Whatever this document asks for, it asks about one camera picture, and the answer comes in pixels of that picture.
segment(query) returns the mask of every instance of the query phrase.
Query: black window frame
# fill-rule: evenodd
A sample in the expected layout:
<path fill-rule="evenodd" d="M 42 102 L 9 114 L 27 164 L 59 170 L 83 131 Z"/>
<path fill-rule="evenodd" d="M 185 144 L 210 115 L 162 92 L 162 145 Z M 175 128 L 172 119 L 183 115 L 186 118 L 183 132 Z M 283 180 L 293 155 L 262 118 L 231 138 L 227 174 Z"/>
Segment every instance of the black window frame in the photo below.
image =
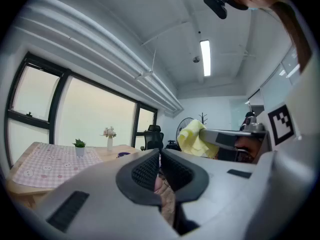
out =
<path fill-rule="evenodd" d="M 41 120 L 38 118 L 33 118 L 31 116 L 21 114 L 17 111 L 12 110 L 17 87 L 19 85 L 19 82 L 20 82 L 21 76 L 24 72 L 24 69 L 27 66 L 30 66 L 34 69 L 38 69 L 43 72 L 60 77 L 58 84 L 55 88 L 53 97 L 52 97 L 47 121 Z M 111 89 L 101 83 L 93 81 L 93 80 L 91 80 L 81 74 L 73 72 L 69 68 L 59 66 L 59 65 L 52 63 L 46 59 L 43 59 L 43 58 L 38 57 L 30 52 L 27 52 L 27 54 L 24 56 L 22 62 L 20 63 L 20 65 L 15 73 L 14 78 L 13 78 L 13 81 L 12 81 L 12 84 L 11 84 L 11 87 L 9 90 L 7 103 L 6 103 L 6 109 L 5 109 L 5 116 L 4 116 L 5 152 L 6 152 L 6 157 L 7 157 L 7 161 L 8 161 L 10 169 L 13 167 L 13 164 L 11 163 L 11 154 L 10 154 L 10 146 L 9 146 L 9 138 L 8 138 L 8 120 L 12 119 L 12 120 L 15 120 L 15 121 L 27 124 L 27 125 L 31 125 L 31 126 L 38 127 L 41 129 L 49 130 L 49 144 L 55 144 L 55 126 L 56 126 L 56 117 L 57 117 L 58 107 L 59 107 L 60 99 L 61 99 L 64 87 L 66 85 L 67 79 L 70 76 L 77 78 L 85 83 L 90 84 L 90 85 L 93 85 L 97 88 L 100 88 L 106 92 L 112 93 L 116 96 L 119 96 L 121 98 L 129 100 L 131 102 L 134 102 L 136 104 L 135 112 L 134 112 L 135 113 L 134 114 L 134 122 L 133 122 L 133 127 L 132 127 L 132 140 L 131 140 L 131 146 L 133 148 L 135 147 L 135 144 L 136 144 L 136 136 L 143 136 L 143 132 L 137 132 L 140 108 L 153 112 L 154 113 L 153 124 L 157 123 L 158 110 L 156 108 L 153 108 L 149 105 L 146 105 L 146 104 L 144 104 L 134 98 L 131 98 L 121 92 L 113 90 L 113 89 Z"/>

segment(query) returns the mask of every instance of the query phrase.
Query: vase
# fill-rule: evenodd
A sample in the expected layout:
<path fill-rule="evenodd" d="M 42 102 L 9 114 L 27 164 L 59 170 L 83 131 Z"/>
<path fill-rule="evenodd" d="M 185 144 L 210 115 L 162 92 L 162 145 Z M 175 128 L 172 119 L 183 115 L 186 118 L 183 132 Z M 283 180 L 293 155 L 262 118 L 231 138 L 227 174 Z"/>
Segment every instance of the vase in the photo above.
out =
<path fill-rule="evenodd" d="M 75 147 L 75 155 L 77 157 L 83 157 L 85 155 L 85 148 L 84 147 Z"/>
<path fill-rule="evenodd" d="M 107 143 L 107 146 L 106 146 L 106 149 L 108 151 L 112 150 L 112 142 L 113 142 L 113 138 L 112 137 L 108 137 L 108 143 Z"/>

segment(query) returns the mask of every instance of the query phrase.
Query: potted plant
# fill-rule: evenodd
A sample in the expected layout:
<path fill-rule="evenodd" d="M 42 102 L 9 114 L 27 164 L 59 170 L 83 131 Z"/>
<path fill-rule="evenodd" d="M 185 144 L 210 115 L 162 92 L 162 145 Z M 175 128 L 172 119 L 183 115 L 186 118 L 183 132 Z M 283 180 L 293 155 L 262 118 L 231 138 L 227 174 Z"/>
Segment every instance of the potted plant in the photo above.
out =
<path fill-rule="evenodd" d="M 106 127 L 103 131 L 103 136 L 108 138 L 107 150 L 111 151 L 113 146 L 113 138 L 117 136 L 115 129 L 111 126 L 110 128 Z"/>
<path fill-rule="evenodd" d="M 75 143 L 72 143 L 75 146 L 75 154 L 77 157 L 83 157 L 85 155 L 85 146 L 86 143 L 84 143 L 80 139 L 76 139 Z"/>

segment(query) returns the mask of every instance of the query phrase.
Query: chair headrest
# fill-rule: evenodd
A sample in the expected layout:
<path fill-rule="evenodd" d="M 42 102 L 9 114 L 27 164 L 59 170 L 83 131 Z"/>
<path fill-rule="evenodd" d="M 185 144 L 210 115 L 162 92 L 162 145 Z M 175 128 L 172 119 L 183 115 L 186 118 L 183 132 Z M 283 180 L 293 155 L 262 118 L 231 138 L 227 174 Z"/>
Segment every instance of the chair headrest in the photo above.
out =
<path fill-rule="evenodd" d="M 159 125 L 149 125 L 148 131 L 151 132 L 161 132 L 161 127 Z"/>

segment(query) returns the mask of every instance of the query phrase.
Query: blue bowl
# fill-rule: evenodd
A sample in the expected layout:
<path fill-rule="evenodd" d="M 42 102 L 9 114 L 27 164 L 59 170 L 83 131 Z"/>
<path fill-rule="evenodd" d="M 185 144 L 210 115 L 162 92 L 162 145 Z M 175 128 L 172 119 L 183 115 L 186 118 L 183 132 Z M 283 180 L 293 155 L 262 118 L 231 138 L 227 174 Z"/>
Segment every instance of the blue bowl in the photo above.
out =
<path fill-rule="evenodd" d="M 126 155 L 130 155 L 130 153 L 128 153 L 128 152 L 121 152 L 121 153 L 118 154 L 118 158 L 124 157 L 124 156 L 126 156 Z"/>

